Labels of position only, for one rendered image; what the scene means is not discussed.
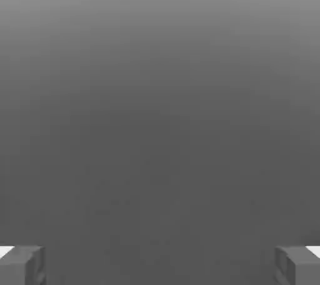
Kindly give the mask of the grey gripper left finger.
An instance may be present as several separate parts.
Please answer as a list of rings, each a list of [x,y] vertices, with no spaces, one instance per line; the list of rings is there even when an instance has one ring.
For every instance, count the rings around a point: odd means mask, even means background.
[[[0,285],[47,285],[46,248],[0,245]]]

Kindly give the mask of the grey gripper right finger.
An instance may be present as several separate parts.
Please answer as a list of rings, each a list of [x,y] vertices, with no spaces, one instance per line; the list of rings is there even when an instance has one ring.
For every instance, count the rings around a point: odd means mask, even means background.
[[[275,285],[320,285],[320,246],[277,246]]]

